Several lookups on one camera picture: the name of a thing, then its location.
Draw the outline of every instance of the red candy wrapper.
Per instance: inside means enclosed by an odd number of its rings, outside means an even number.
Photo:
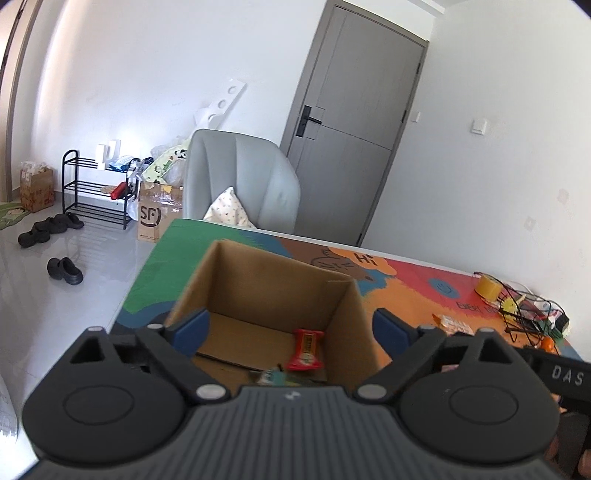
[[[287,364],[288,370],[318,370],[324,364],[316,356],[318,340],[324,336],[324,332],[317,330],[297,329],[295,334],[295,355]]]

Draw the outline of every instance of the colorful table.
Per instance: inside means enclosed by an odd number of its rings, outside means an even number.
[[[351,275],[363,297],[368,322],[380,307],[413,326],[432,323],[433,313],[445,314],[466,322],[474,330],[494,327],[511,342],[499,313],[474,292],[476,279],[471,274],[292,235],[182,219],[172,222],[155,246],[127,295],[117,324],[138,328],[168,312],[209,245],[218,239]],[[519,337],[517,345],[523,345],[525,336]],[[580,358],[566,340],[557,346],[561,355]],[[389,363],[388,355],[377,343],[375,347],[380,362]]]

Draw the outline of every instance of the orange ball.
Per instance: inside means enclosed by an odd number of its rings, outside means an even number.
[[[552,353],[554,352],[554,341],[550,337],[544,337],[541,347],[544,352]]]

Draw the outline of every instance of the chair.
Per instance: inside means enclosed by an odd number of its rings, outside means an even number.
[[[258,228],[293,233],[300,182],[279,148],[262,138],[197,130],[187,152],[183,218],[200,220],[228,187]]]

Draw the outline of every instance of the green mat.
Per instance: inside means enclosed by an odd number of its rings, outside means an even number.
[[[7,226],[16,225],[30,212],[25,210],[20,203],[3,203],[0,205],[0,230]]]

